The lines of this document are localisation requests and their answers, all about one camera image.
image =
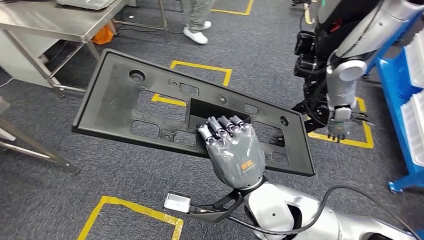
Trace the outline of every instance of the orange object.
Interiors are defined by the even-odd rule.
[[[92,42],[97,45],[107,44],[114,38],[114,33],[106,25],[100,29],[93,37]]]

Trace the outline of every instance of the white sneaker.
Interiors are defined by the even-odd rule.
[[[212,22],[210,22],[210,21],[205,21],[205,22],[204,22],[203,27],[202,27],[200,30],[201,30],[201,31],[202,31],[202,30],[206,30],[206,29],[208,29],[208,28],[210,28],[210,27],[212,27]]]
[[[184,35],[191,38],[191,40],[195,41],[198,44],[207,44],[208,43],[208,38],[205,37],[205,35],[203,35],[203,33],[201,31],[193,33],[192,31],[190,31],[189,27],[186,26],[186,27],[184,27],[184,30],[182,32],[184,33]]]

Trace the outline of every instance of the blue storage rack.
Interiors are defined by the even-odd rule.
[[[394,193],[401,193],[403,189],[408,187],[424,187],[424,167],[415,165],[412,162],[404,120],[402,119],[401,113],[401,105],[407,103],[409,100],[409,98],[402,97],[401,95],[401,89],[404,88],[405,85],[408,85],[410,81],[405,49],[402,49],[399,56],[395,59],[378,58],[376,67],[394,129],[396,130],[400,148],[402,149],[403,157],[409,172],[409,175],[396,181],[389,182],[389,188]]]
[[[386,44],[378,50],[375,58],[369,62],[366,72],[366,74],[369,74],[374,66],[377,68],[394,129],[396,130],[400,148],[409,172],[409,175],[388,183],[388,187],[393,193],[401,193],[403,189],[412,186],[424,187],[424,167],[415,165],[412,162],[401,113],[401,106],[408,102],[413,93],[419,91],[410,86],[411,80],[405,48],[402,48],[401,53],[394,59],[384,59],[383,55],[422,15],[423,12],[419,12],[411,20],[402,25]]]

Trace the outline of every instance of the stainless steel table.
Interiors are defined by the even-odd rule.
[[[88,10],[83,8],[62,6],[54,0],[48,1],[19,1],[0,4],[0,31],[13,43],[43,78],[62,96],[62,89],[84,92],[84,89],[58,84],[52,80],[55,74],[66,64],[84,45],[90,52],[100,58],[91,39],[106,24],[115,31],[112,18],[127,4],[127,0],[115,0],[103,10]],[[32,35],[80,42],[65,60],[53,71],[34,56],[15,34],[16,32]]]

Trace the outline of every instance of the blue shelf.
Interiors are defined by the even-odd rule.
[[[407,133],[405,132],[404,120],[402,119],[401,106],[408,102],[409,99],[401,97],[401,84],[408,84],[409,73],[405,59],[405,50],[395,59],[379,59],[377,70],[380,75],[381,85],[384,96],[390,111],[394,129],[405,158],[406,166],[410,174],[424,171],[424,167],[417,166],[412,162],[410,149],[408,146]]]
[[[405,89],[409,88],[410,85],[405,48],[402,49],[399,56],[395,59],[379,58],[376,68],[380,76],[394,129],[396,130],[397,139],[399,140],[400,148],[409,172],[408,176],[394,182],[389,182],[389,188],[392,192],[402,192],[403,189],[410,186],[424,187],[424,167],[415,165],[412,162],[401,113],[401,106],[409,100],[409,98],[404,97],[404,93]]]

